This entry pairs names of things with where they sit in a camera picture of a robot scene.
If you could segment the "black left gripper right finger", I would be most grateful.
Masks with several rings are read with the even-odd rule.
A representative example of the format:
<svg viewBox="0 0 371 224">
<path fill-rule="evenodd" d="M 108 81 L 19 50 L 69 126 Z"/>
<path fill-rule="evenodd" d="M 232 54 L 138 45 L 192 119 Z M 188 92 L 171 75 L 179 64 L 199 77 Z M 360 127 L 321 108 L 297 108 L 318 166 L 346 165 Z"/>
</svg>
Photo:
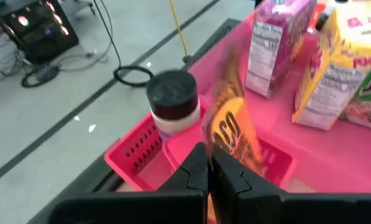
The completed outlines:
<svg viewBox="0 0 371 224">
<path fill-rule="evenodd" d="M 371 224 L 371 194 L 294 194 L 214 146 L 211 197 L 218 224 Z"/>
</svg>

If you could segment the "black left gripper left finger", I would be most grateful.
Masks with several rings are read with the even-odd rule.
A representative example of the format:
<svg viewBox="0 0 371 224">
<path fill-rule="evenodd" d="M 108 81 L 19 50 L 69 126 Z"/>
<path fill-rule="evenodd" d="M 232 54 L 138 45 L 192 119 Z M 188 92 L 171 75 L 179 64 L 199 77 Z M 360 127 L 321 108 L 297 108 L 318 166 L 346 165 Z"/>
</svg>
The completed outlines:
<svg viewBox="0 0 371 224">
<path fill-rule="evenodd" d="M 209 160 L 197 143 L 156 191 L 81 195 L 58 203 L 49 224 L 207 224 Z"/>
</svg>

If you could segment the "orange taco seasoning packet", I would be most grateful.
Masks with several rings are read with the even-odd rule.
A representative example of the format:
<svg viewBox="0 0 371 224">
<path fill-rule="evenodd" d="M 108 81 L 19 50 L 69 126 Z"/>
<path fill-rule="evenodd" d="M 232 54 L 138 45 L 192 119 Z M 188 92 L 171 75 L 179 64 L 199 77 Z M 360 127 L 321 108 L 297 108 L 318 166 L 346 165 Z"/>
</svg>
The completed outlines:
<svg viewBox="0 0 371 224">
<path fill-rule="evenodd" d="M 204 117 L 204 138 L 211 163 L 211 201 L 216 219 L 232 210 L 240 192 L 250 190 L 249 174 L 264 177 L 262 149 L 250 117 L 239 75 L 241 52 L 232 45 L 219 63 Z"/>
</svg>

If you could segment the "black round cap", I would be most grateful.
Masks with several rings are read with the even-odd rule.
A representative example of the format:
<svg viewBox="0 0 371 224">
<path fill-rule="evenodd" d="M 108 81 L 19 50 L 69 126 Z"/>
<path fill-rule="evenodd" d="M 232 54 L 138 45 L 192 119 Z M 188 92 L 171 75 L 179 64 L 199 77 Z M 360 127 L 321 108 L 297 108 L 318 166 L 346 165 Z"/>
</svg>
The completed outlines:
<svg viewBox="0 0 371 224">
<path fill-rule="evenodd" d="M 172 137 L 201 119 L 197 82 L 184 70 L 166 70 L 146 86 L 150 112 L 160 136 Z"/>
</svg>

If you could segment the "yellow small carton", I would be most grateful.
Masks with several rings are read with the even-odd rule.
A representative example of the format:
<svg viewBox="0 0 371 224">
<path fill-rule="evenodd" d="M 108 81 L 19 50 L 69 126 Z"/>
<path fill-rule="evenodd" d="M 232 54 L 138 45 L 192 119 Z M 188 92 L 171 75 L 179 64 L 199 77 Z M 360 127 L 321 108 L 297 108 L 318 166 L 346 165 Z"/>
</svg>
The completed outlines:
<svg viewBox="0 0 371 224">
<path fill-rule="evenodd" d="M 292 122 L 329 130 L 371 70 L 371 1 L 337 6 L 295 95 Z"/>
</svg>

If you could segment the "purple small carton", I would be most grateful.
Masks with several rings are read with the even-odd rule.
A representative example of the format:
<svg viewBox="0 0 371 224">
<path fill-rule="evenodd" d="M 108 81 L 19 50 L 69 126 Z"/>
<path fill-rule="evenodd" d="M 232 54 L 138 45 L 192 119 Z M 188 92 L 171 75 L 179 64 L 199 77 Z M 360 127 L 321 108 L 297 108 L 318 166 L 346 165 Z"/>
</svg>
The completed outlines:
<svg viewBox="0 0 371 224">
<path fill-rule="evenodd" d="M 255 10 L 245 87 L 265 98 L 290 72 L 317 0 L 263 0 Z"/>
</svg>

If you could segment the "large black-nozzle colouring bottle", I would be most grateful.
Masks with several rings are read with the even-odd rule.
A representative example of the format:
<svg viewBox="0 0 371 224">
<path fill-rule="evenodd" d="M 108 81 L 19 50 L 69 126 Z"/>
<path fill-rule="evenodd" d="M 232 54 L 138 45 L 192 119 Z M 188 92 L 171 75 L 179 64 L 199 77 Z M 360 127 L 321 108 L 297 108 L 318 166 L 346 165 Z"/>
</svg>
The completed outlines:
<svg viewBox="0 0 371 224">
<path fill-rule="evenodd" d="M 320 12 L 319 18 L 316 22 L 315 29 L 317 31 L 319 32 L 321 31 L 321 29 L 324 27 L 325 22 L 327 21 L 329 16 L 332 14 L 333 10 L 341 2 L 342 0 L 328 0 L 328 2 L 325 4 L 324 10 Z"/>
</svg>

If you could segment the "pink plastic tray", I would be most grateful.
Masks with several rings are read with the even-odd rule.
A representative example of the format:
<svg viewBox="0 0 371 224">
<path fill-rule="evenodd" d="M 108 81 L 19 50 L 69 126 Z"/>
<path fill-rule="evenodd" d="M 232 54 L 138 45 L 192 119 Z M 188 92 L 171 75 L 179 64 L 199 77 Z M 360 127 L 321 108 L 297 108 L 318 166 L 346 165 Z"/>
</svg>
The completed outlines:
<svg viewBox="0 0 371 224">
<path fill-rule="evenodd" d="M 235 45 L 242 54 L 239 60 L 240 80 L 245 78 L 247 49 L 250 47 L 252 19 L 228 19 L 197 53 L 207 50 L 191 68 L 198 83 L 201 107 L 213 108 L 213 80 L 220 71 L 220 62 L 227 49 Z M 299 179 L 318 192 L 371 192 L 371 129 L 346 121 L 338 121 L 330 131 L 299 126 L 291 123 L 293 95 L 299 78 L 286 81 L 284 87 L 269 100 L 246 90 L 245 100 L 232 100 L 218 115 L 224 136 L 231 138 L 225 119 L 228 111 L 237 119 L 243 131 L 244 121 L 251 119 L 261 140 L 264 176 L 281 187 L 292 177 Z M 201 124 L 172 137 L 163 146 L 163 153 L 172 169 L 176 169 L 194 145 L 204 140 Z"/>
</svg>

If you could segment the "red plastic basket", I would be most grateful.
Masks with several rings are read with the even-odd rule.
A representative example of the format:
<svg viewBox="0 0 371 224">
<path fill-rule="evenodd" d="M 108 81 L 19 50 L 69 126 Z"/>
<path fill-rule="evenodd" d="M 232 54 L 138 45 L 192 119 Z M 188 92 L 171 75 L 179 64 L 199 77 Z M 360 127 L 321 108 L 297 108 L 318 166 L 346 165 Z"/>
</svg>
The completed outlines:
<svg viewBox="0 0 371 224">
<path fill-rule="evenodd" d="M 295 171 L 296 159 L 285 152 L 284 142 L 268 135 L 277 116 L 267 108 L 264 100 L 246 101 L 262 149 L 264 177 L 284 188 Z M 108 149 L 104 160 L 133 188 L 156 190 L 202 141 L 201 121 L 164 139 L 149 114 Z"/>
</svg>

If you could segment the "black computer tower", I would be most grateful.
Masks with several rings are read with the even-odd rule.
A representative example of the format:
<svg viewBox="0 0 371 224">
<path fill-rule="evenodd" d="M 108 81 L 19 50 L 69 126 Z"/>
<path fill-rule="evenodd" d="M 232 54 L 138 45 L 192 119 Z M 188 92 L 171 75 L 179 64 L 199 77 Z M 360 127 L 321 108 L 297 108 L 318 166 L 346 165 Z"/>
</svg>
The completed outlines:
<svg viewBox="0 0 371 224">
<path fill-rule="evenodd" d="M 79 44 L 58 0 L 3 0 L 0 26 L 31 63 L 49 63 Z"/>
</svg>

